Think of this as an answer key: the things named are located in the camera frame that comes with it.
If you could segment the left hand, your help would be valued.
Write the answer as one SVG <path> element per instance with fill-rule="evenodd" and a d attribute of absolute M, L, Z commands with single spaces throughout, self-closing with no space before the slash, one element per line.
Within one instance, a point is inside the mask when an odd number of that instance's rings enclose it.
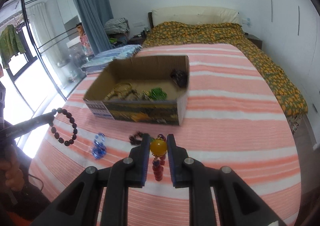
<path fill-rule="evenodd" d="M 23 189 L 25 181 L 15 146 L 5 148 L 5 157 L 1 158 L 1 171 L 4 172 L 4 184 L 7 188 L 15 192 Z"/>

